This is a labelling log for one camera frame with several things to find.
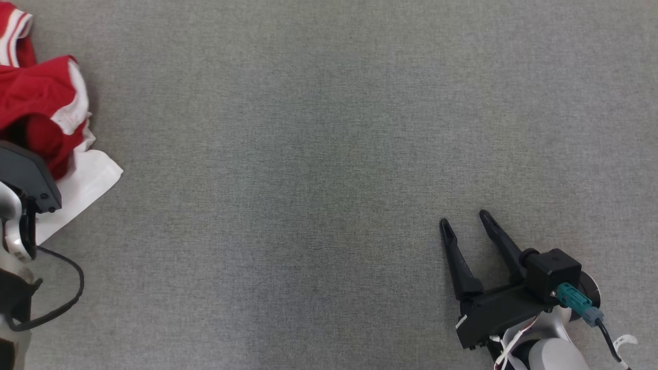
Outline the grey fabric sofa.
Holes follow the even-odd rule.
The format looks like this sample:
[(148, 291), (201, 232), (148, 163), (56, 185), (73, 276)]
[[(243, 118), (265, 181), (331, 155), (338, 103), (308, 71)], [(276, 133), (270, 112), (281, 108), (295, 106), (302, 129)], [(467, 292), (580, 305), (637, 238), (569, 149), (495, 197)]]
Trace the grey fabric sofa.
[(85, 272), (28, 370), (491, 370), (521, 249), (598, 283), (658, 370), (658, 0), (14, 0), (70, 54), (123, 175), (43, 245)]

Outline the left gripper body dark grey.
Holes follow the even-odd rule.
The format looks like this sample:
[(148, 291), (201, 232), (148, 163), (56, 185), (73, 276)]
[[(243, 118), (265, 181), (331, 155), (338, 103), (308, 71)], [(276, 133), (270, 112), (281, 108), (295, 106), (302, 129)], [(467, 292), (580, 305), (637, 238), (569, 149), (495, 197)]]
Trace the left gripper body dark grey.
[(37, 213), (62, 208), (62, 196), (46, 162), (34, 152), (0, 140), (0, 182), (18, 190)]

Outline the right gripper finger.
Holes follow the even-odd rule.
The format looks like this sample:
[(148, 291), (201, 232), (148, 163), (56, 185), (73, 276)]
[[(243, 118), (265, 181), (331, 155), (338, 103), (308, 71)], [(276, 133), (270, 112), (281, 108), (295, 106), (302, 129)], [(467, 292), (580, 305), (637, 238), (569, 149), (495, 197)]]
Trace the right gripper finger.
[(526, 269), (520, 265), (520, 255), (522, 251), (517, 244), (508, 236), (507, 232), (497, 223), (495, 218), (482, 209), (479, 212), (480, 220), (486, 230), (487, 236), (493, 242), (494, 246), (498, 248), (504, 263), (509, 271), (509, 281), (512, 284), (520, 283), (525, 279)]
[(479, 279), (473, 276), (467, 262), (465, 262), (458, 246), (458, 238), (449, 220), (442, 218), (440, 229), (455, 298), (462, 302), (467, 298), (480, 295), (483, 293), (484, 286)]

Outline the right gripper body dark grey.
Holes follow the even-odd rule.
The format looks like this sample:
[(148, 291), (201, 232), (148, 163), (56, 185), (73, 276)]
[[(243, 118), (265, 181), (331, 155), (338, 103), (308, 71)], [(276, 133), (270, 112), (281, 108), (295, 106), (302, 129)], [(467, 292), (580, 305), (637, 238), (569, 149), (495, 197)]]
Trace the right gripper body dark grey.
[(491, 335), (505, 332), (555, 306), (555, 298), (537, 298), (522, 284), (491, 289), (459, 300), (464, 320), (456, 326), (463, 349), (474, 349)]

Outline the red white basketball jersey shirt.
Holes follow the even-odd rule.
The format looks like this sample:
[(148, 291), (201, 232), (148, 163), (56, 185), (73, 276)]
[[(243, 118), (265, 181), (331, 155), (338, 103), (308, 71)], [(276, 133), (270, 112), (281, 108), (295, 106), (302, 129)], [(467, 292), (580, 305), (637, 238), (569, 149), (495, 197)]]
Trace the red white basketball jersey shirt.
[(87, 87), (75, 57), (38, 63), (32, 23), (28, 12), (0, 2), (0, 140), (43, 159), (63, 197), (62, 209), (37, 222), (42, 243), (108, 192), (123, 170), (92, 149)]

